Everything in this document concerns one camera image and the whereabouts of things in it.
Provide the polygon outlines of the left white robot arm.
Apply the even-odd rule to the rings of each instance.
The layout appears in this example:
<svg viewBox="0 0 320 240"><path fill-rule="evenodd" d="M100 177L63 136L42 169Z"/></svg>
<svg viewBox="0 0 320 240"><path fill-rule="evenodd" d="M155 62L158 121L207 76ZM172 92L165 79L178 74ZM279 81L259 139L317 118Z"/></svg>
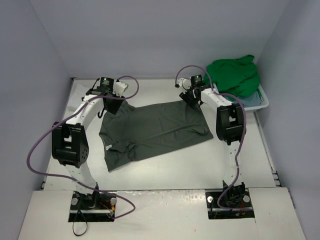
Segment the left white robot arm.
<svg viewBox="0 0 320 240"><path fill-rule="evenodd" d="M92 177L87 159L89 157L89 144L86 130L93 119L103 111L116 114L128 85L119 80L101 77L96 88L90 88L82 102L75 110L76 116L67 120L52 131L52 157L65 166L70 176L77 182L75 195L78 206L94 210L100 204L98 183Z"/></svg>

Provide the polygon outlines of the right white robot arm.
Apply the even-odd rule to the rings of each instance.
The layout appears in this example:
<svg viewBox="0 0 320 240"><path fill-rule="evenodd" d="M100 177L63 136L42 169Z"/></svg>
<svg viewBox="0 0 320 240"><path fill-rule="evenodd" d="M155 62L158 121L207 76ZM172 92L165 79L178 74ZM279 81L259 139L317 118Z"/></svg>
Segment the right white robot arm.
<svg viewBox="0 0 320 240"><path fill-rule="evenodd" d="M201 75L194 75L191 78L176 78L174 85L181 90L179 97L188 106L195 109L201 104L206 104L215 110L215 131L218 139L223 142L224 149L222 193L216 204L225 211L245 210L243 197L246 187L242 181L239 163L240 150L247 126L244 107L238 102L234 103L228 100L223 93L219 93L215 88L206 88Z"/></svg>

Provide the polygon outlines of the white t shirt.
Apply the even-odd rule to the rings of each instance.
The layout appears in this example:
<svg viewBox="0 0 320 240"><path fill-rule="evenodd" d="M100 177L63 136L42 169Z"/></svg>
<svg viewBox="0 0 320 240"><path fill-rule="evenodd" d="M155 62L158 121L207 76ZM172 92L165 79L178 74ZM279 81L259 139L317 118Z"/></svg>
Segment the white t shirt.
<svg viewBox="0 0 320 240"><path fill-rule="evenodd" d="M74 112L82 104L83 97L86 95L88 90L88 87L85 87L82 84L77 84L74 92L70 96L67 109Z"/></svg>

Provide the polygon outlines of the grey t shirt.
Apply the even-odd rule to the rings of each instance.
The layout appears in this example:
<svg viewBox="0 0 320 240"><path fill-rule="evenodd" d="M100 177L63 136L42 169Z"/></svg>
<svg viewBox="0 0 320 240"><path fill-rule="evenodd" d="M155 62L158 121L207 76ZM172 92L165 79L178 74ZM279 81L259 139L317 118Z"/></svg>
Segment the grey t shirt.
<svg viewBox="0 0 320 240"><path fill-rule="evenodd" d="M116 114L104 114L99 136L109 172L214 137L202 110L182 100L141 107L124 101Z"/></svg>

